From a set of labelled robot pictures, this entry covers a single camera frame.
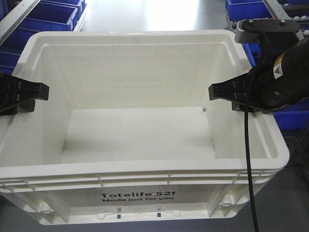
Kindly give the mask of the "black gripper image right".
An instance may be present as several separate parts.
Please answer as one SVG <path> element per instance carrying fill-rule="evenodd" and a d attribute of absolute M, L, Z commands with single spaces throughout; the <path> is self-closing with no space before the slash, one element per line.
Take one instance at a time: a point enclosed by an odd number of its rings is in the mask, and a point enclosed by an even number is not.
<path fill-rule="evenodd" d="M 233 111 L 245 112 L 247 74 L 208 88 L 209 100 L 231 101 Z M 275 112 L 309 97 L 309 39 L 275 54 L 254 77 L 248 112 Z"/>

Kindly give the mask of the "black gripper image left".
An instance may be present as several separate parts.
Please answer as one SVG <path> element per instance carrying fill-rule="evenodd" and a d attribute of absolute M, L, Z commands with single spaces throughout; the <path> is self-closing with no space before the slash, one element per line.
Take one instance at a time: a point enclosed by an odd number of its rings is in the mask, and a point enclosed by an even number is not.
<path fill-rule="evenodd" d="M 35 108 L 35 100 L 47 101 L 49 86 L 44 83 L 27 81 L 0 72 L 0 114 L 16 115 L 31 113 Z"/>

